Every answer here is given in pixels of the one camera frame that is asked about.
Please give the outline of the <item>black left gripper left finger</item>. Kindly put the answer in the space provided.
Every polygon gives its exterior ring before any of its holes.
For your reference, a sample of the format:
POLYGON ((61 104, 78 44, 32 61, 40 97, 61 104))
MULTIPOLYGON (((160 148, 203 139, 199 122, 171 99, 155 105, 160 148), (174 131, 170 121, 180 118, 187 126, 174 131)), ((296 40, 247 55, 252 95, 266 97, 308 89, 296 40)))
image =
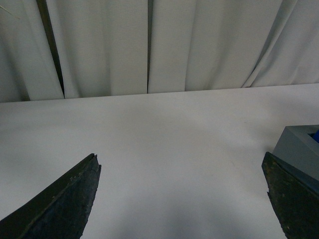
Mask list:
POLYGON ((79 239, 96 197, 101 165, 91 153, 0 222, 2 239, 79 239))

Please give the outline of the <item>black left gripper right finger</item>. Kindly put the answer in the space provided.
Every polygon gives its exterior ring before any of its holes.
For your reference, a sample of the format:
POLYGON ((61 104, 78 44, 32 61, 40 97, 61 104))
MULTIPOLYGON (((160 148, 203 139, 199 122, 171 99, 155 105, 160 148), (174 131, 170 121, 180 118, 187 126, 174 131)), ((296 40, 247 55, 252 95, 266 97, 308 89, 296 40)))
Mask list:
POLYGON ((319 181, 266 152, 262 170, 272 208, 288 239, 319 237, 319 181))

